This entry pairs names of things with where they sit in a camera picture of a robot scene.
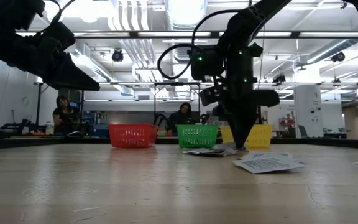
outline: yellow basket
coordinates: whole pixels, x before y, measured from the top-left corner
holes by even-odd
[[[224,143],[234,142],[230,126],[221,126]],[[255,124],[248,135],[247,147],[269,147],[272,139],[273,125]]]

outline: green basket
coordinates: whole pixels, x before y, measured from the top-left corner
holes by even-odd
[[[214,147],[216,144],[216,125],[177,125],[179,146]]]

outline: red basket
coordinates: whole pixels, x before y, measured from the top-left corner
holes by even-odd
[[[155,144],[158,127],[151,124],[110,124],[110,141],[113,147],[141,148]]]

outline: wooden table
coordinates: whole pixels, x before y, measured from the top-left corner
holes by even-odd
[[[305,168],[250,174],[177,146],[0,150],[0,223],[358,223],[358,149],[273,145]]]

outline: computer monitor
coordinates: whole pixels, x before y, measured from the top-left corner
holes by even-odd
[[[80,108],[80,104],[77,102],[74,102],[74,101],[70,101],[70,106],[78,108],[78,109]]]

